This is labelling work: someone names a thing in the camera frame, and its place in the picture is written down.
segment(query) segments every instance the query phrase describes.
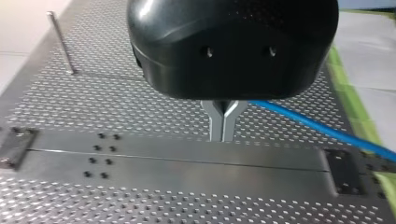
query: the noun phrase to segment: black plastic cover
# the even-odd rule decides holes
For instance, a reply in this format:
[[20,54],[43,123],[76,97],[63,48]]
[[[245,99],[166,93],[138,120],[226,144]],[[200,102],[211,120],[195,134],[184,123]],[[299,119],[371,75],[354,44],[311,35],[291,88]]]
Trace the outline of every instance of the black plastic cover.
[[336,0],[130,0],[147,82],[176,98],[279,99],[307,89],[338,23]]

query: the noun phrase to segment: perforated steel table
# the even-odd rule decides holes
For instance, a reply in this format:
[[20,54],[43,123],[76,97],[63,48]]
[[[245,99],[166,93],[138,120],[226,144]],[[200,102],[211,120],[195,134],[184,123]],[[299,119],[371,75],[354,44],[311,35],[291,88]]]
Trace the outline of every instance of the perforated steel table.
[[[143,79],[125,8],[74,1],[61,27],[77,73],[51,31],[0,98],[0,141],[10,127],[39,131],[19,169],[0,171],[0,222],[394,223],[372,175],[394,166],[298,122],[249,105],[233,142],[208,142],[200,102]],[[276,102],[353,133],[326,67]],[[353,155],[364,195],[337,193],[323,149]]]

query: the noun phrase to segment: green tape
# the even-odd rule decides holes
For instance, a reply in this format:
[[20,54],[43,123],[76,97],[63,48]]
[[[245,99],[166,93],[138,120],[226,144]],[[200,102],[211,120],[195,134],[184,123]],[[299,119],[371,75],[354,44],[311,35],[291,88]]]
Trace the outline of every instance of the green tape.
[[393,214],[396,216],[396,174],[375,173],[375,176],[381,183],[381,187],[385,195],[387,195]]
[[376,131],[375,124],[370,119],[355,88],[349,85],[347,74],[335,47],[331,47],[329,51],[328,67],[331,72],[332,83],[354,133],[360,138],[381,145],[382,142]]
[[344,12],[354,12],[354,13],[361,13],[361,14],[370,14],[370,15],[380,15],[390,18],[391,20],[396,21],[396,17],[391,12],[381,12],[381,11],[366,11],[366,10],[358,10],[358,9],[341,9]]

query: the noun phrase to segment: metal bar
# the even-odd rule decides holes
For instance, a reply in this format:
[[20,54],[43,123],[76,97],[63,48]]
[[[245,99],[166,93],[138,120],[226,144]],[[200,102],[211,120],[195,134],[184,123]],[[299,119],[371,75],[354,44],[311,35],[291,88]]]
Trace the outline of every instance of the metal bar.
[[201,101],[210,119],[210,141],[221,142],[224,115],[217,101]]
[[73,65],[70,61],[70,56],[67,53],[67,47],[66,47],[66,44],[64,43],[64,37],[62,35],[61,28],[59,27],[59,23],[56,20],[55,13],[53,11],[48,11],[47,16],[49,18],[49,21],[50,21],[53,29],[55,30],[55,34],[59,40],[59,44],[61,46],[61,52],[62,52],[62,55],[64,56],[64,61],[66,62],[67,73],[69,73],[70,75],[73,75],[73,74],[75,74],[75,70],[74,70]]
[[233,141],[233,133],[235,130],[235,123],[238,116],[248,108],[247,101],[234,101],[228,106],[227,111],[224,114],[222,141],[231,142]]

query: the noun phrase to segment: white floor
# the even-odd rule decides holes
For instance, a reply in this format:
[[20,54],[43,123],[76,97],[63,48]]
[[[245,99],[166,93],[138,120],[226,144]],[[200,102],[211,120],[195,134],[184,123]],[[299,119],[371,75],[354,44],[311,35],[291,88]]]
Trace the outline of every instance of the white floor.
[[46,11],[61,15],[71,0],[0,1],[0,94],[50,28]]

